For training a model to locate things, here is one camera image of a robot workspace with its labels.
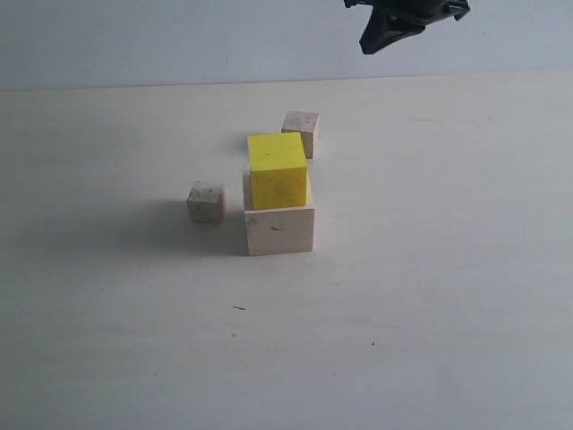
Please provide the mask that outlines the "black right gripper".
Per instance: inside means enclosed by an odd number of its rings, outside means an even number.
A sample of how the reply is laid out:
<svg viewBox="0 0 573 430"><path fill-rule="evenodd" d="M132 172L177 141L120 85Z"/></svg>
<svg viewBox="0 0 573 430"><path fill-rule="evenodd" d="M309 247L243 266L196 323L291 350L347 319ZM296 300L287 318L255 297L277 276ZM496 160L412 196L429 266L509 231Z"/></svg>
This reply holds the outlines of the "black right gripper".
<svg viewBox="0 0 573 430"><path fill-rule="evenodd" d="M448 18L461 20L470 12L467 1L446 0L344 0L346 8L372 7L359 44L365 55L374 55L401 39L417 36L425 26Z"/></svg>

